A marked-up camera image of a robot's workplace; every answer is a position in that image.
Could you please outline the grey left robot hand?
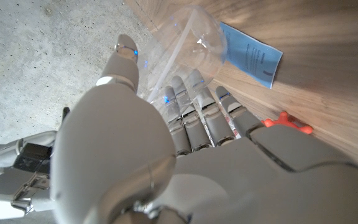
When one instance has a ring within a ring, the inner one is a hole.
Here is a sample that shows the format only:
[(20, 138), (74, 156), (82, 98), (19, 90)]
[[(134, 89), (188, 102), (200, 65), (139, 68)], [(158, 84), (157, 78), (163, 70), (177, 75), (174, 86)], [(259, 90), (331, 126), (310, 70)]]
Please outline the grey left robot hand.
[(358, 164), (291, 127), (264, 126), (223, 88), (240, 139), (177, 156), (135, 91), (137, 47), (118, 37), (98, 84), (63, 120), (51, 194), (60, 223), (358, 223)]

